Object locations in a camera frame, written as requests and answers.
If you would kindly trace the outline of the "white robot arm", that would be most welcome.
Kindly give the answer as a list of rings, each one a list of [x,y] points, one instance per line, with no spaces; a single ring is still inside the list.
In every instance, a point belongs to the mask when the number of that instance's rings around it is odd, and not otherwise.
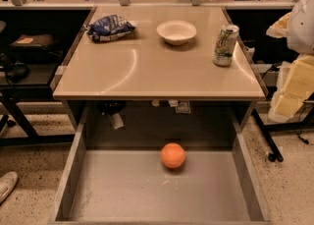
[[[291,64],[282,64],[268,113],[272,121],[284,123],[314,92],[314,0],[298,0],[292,11],[272,24],[266,34],[285,37],[288,48],[298,53]]]

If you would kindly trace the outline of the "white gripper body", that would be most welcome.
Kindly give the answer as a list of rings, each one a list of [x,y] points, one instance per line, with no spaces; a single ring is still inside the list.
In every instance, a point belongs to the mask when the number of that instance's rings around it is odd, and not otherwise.
[[[314,93],[314,56],[299,54],[292,63],[284,61],[278,73],[277,90],[270,103],[268,118],[284,123]]]

